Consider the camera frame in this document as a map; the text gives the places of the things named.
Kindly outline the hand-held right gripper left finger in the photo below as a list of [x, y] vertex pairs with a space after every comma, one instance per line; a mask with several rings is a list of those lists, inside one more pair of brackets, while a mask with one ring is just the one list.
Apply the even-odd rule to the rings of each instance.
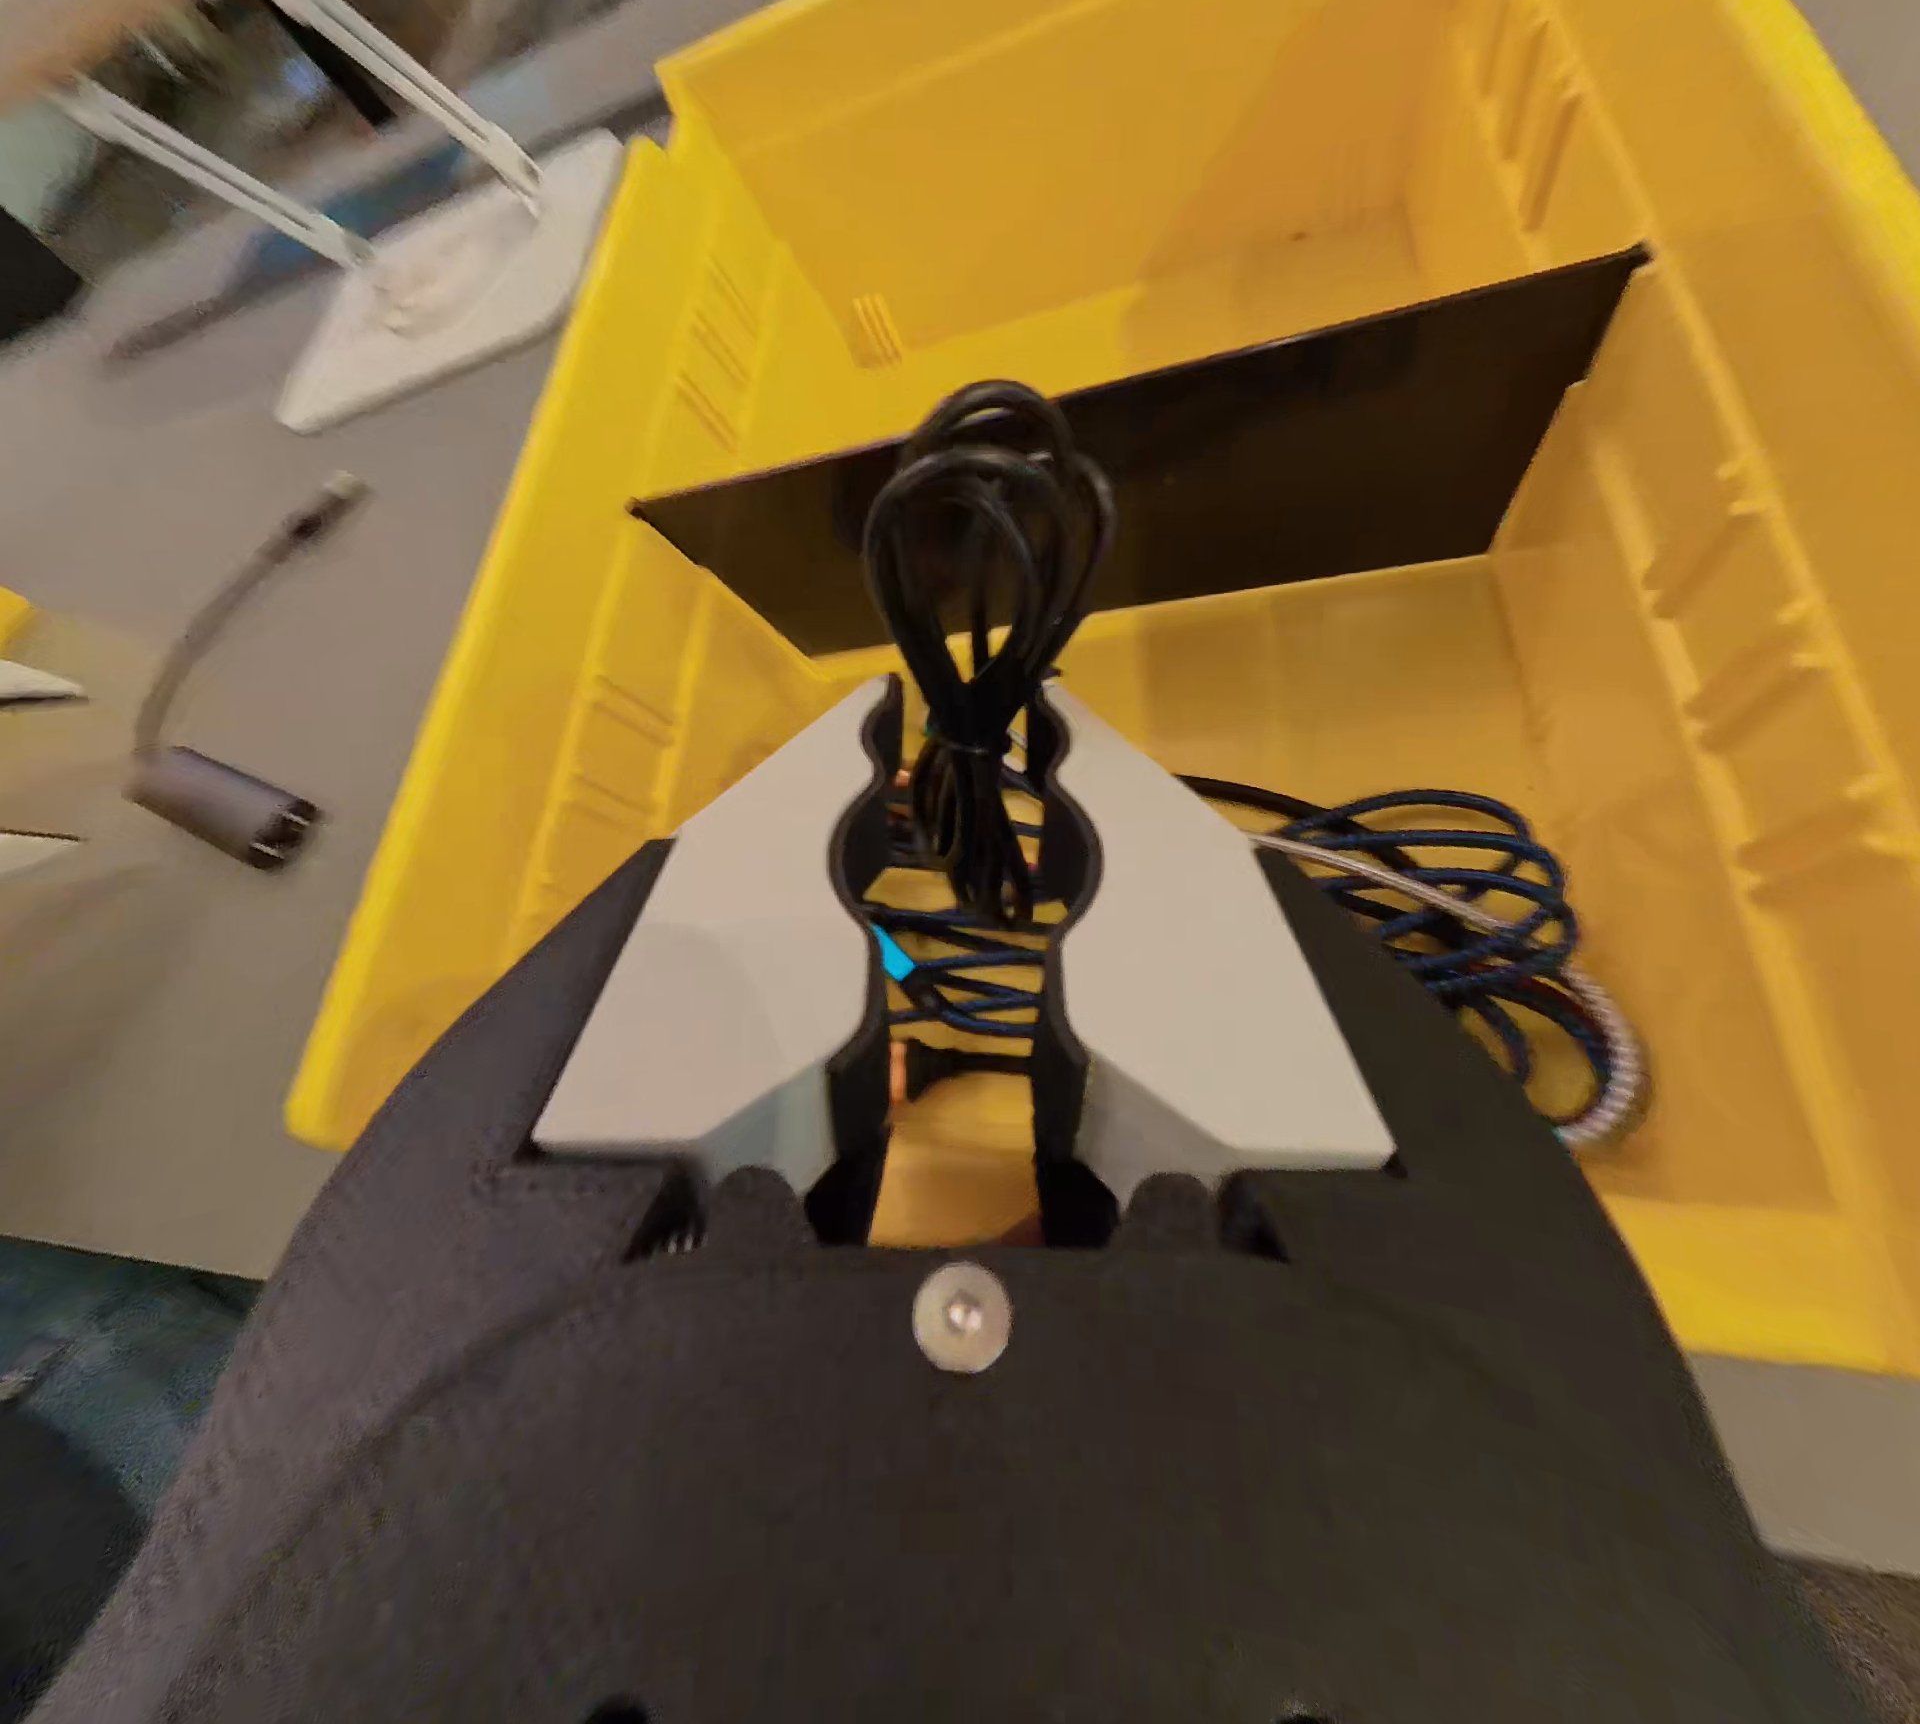
[[699, 1185], [833, 1156], [826, 1068], [879, 1026], [848, 821], [897, 763], [897, 682], [865, 682], [667, 843], [634, 937], [536, 1120], [543, 1156], [671, 1156]]

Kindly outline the white stand with clear arms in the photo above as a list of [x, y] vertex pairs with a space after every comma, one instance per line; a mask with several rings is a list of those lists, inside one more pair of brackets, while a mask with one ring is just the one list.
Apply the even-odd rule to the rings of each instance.
[[621, 139], [607, 127], [575, 136], [552, 154], [527, 154], [495, 117], [465, 102], [429, 60], [379, 32], [342, 0], [275, 0], [375, 67], [403, 102], [433, 117], [488, 181], [362, 239], [313, 200], [220, 163], [153, 113], [113, 100], [92, 79], [59, 84], [59, 113], [202, 198], [262, 216], [305, 249], [331, 261], [342, 279], [284, 385], [275, 424], [287, 433], [326, 433], [339, 424], [379, 415], [418, 385], [465, 377], [566, 323], [596, 230], [607, 216]]

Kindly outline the black bin divider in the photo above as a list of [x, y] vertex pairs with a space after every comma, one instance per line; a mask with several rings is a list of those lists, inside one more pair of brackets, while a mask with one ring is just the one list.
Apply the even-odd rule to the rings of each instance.
[[[1063, 390], [1115, 481], [1095, 613], [1491, 557], [1646, 244]], [[805, 661], [882, 635], [865, 524], [903, 433], [634, 501]]]

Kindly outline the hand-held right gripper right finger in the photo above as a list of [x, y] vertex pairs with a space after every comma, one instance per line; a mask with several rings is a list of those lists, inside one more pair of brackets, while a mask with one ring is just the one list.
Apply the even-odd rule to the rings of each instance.
[[1047, 682], [1053, 794], [1095, 824], [1095, 892], [1047, 979], [1076, 1051], [1070, 1156], [1105, 1185], [1375, 1172], [1396, 1137], [1281, 916], [1263, 846]]

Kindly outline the large yellow plastic bin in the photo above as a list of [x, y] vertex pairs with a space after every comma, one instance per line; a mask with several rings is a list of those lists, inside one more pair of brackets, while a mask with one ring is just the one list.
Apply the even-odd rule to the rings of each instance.
[[1643, 244], [1491, 547], [1070, 635], [1172, 771], [1470, 783], [1652, 1057], [1674, 1340], [1914, 1375], [1914, 181], [1788, 0], [778, 0], [659, 60], [287, 1088], [351, 1147], [648, 834], [882, 664], [634, 502]]

